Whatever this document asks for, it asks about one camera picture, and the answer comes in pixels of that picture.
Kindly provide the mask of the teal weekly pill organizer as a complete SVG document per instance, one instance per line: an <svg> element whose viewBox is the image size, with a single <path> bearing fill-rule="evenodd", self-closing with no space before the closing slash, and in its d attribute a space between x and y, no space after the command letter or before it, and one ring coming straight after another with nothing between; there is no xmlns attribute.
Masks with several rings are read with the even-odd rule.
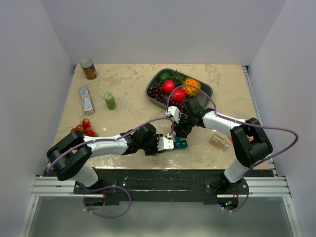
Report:
<svg viewBox="0 0 316 237"><path fill-rule="evenodd" d="M179 150L179 149L186 149L188 147L188 143L186 140L181 139L180 137L174 135L174 149Z"/></svg>

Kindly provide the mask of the clear pill bottle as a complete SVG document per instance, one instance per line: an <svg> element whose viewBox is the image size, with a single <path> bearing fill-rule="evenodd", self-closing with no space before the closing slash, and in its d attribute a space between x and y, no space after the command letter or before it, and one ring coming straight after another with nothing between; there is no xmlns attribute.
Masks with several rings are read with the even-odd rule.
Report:
<svg viewBox="0 0 316 237"><path fill-rule="evenodd" d="M227 140L224 139L222 136L218 135L217 133L214 133L212 135L212 137L210 139L210 143L213 146L215 146L223 151L227 150L230 147L230 144L227 142Z"/></svg>

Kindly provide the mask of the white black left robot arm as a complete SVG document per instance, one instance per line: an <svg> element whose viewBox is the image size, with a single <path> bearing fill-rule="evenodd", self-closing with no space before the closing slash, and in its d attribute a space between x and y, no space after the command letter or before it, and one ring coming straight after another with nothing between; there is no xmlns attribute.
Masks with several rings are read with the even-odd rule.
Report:
<svg viewBox="0 0 316 237"><path fill-rule="evenodd" d="M143 150L145 155L160 154L168 148L168 141L148 123L112 137L89 137L74 131L46 153L50 166L46 172L60 181L73 179L92 194L102 189L97 171L86 162L105 155L129 155Z"/></svg>

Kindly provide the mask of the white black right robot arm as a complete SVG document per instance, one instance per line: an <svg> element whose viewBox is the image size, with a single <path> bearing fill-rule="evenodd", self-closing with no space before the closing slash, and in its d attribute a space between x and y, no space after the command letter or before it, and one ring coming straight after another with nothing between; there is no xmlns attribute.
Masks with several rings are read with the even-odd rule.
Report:
<svg viewBox="0 0 316 237"><path fill-rule="evenodd" d="M195 126L214 129L232 140L236 159L221 173L218 181L210 184L217 194L231 194L244 174L257 162L272 153L273 147L259 121L255 118L238 121L224 118L212 108L204 108L196 99L186 102L186 112L175 106L167 109L166 115L175 120L174 131L181 138L187 138Z"/></svg>

